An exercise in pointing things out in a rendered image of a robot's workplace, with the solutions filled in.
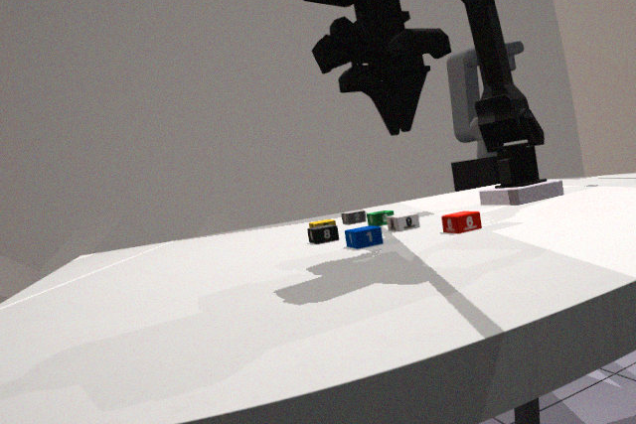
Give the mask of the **green digit block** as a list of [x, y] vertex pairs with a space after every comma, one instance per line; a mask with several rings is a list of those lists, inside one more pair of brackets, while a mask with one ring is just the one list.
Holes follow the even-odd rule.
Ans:
[[383, 226], [387, 225], [387, 216], [394, 215], [394, 211], [381, 211], [367, 213], [368, 226]]

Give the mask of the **yellow block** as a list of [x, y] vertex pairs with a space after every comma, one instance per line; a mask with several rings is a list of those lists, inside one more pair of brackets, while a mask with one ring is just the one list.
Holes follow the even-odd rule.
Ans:
[[320, 220], [320, 221], [310, 222], [310, 223], [309, 223], [309, 228], [310, 228], [310, 227], [316, 227], [316, 226], [327, 225], [327, 224], [333, 224], [333, 225], [336, 225], [336, 221], [335, 221], [335, 220], [333, 220], [333, 219], [325, 219], [325, 220]]

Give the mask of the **blue block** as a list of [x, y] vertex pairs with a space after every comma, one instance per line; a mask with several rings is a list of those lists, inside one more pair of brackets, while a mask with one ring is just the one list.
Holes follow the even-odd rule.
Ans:
[[347, 247], [362, 249], [383, 243], [380, 226], [364, 226], [345, 230]]

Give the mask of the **red block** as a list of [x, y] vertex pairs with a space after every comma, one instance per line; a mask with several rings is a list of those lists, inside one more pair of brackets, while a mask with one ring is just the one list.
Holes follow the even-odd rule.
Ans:
[[461, 234], [482, 228], [479, 212], [455, 212], [441, 216], [443, 232]]

